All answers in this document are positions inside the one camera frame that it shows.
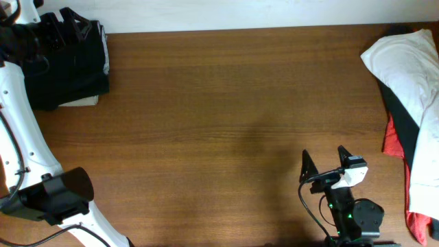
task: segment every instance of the black cable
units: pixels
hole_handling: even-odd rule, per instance
[[[304,180],[300,183],[299,185],[299,189],[298,189],[298,195],[299,195],[299,199],[302,202],[303,206],[305,207],[305,209],[307,210],[308,214],[311,216],[311,218],[313,218],[313,220],[317,223],[317,225],[323,230],[324,234],[326,234],[326,236],[328,237],[328,239],[330,239],[331,241],[333,241],[332,237],[329,235],[328,231],[325,229],[325,227],[317,220],[317,218],[314,216],[314,214],[311,212],[311,210],[309,210],[307,203],[303,200],[302,197],[302,187],[303,185],[307,182],[307,180]]]
[[[323,196],[321,197],[319,203],[318,203],[318,210],[319,210],[319,212],[320,212],[320,216],[322,216],[322,218],[323,218],[323,220],[324,220],[325,222],[327,222],[327,223],[330,224],[331,226],[335,226],[335,224],[330,223],[330,222],[327,221],[327,219],[323,216],[323,213],[322,213],[322,202],[323,202],[323,199],[324,199],[325,197],[326,197],[326,196],[323,195]]]
[[[334,241],[333,238],[329,235],[328,231],[325,229],[325,227],[322,225],[322,223],[320,223],[320,222],[317,220],[317,218],[314,216],[314,214],[311,212],[311,210],[309,210],[309,208],[308,208],[307,203],[305,202],[305,200],[303,200],[303,197],[302,197],[302,187],[303,187],[304,184],[306,184],[306,183],[311,183],[311,182],[315,181],[316,179],[319,179],[319,178],[322,177],[322,176],[326,176],[326,175],[334,174],[334,173],[335,173],[335,174],[341,174],[343,171],[344,171],[344,169],[342,169],[342,168],[337,168],[337,169],[334,169],[334,170],[329,171],[329,172],[325,172],[325,173],[322,173],[322,174],[318,174],[318,175],[315,175],[315,176],[311,176],[311,177],[309,177],[309,178],[303,180],[303,181],[300,183],[299,188],[298,188],[299,199],[300,199],[300,201],[302,202],[303,206],[304,206],[305,209],[307,210],[308,214],[309,214],[309,215],[313,218],[313,220],[317,223],[317,225],[323,230],[324,234],[326,234],[326,236],[328,237],[328,239],[331,241],[332,244],[333,244],[333,241]]]
[[[41,244],[44,244],[45,242],[54,239],[55,237],[71,230],[71,229],[80,229],[85,231],[86,233],[92,235],[93,237],[95,237],[96,239],[98,239],[101,243],[103,243],[106,247],[111,247],[110,244],[108,244],[103,238],[101,238],[99,235],[97,235],[96,233],[94,233],[93,231],[88,230],[87,228],[81,226],[81,225],[73,225],[73,226],[69,226],[65,229],[62,229],[61,231],[58,231],[52,235],[50,235],[49,237],[46,237],[38,242],[35,242],[33,244],[15,244],[15,243],[11,243],[8,242],[4,239],[0,238],[0,243],[6,245],[6,246],[11,246],[11,247],[34,247],[34,246],[39,246]]]
[[[4,199],[5,201],[0,204],[0,210],[1,210],[6,205],[8,205],[12,201],[13,197],[15,197],[17,195],[17,193],[19,192],[19,189],[20,189],[20,187],[23,184],[23,181],[25,179],[25,176],[24,176],[25,163],[23,160],[23,155],[21,154],[21,151],[20,151],[20,147],[19,147],[14,135],[12,134],[12,131],[11,131],[6,119],[5,119],[5,116],[3,116],[3,113],[1,111],[0,111],[0,119],[1,119],[1,123],[3,124],[3,126],[5,126],[5,129],[6,129],[6,132],[8,133],[9,138],[11,139],[12,145],[14,146],[15,152],[17,153],[17,156],[19,158],[19,165],[20,165],[20,170],[16,174],[16,175],[20,176],[19,181],[17,182],[15,187],[12,189],[8,198]]]

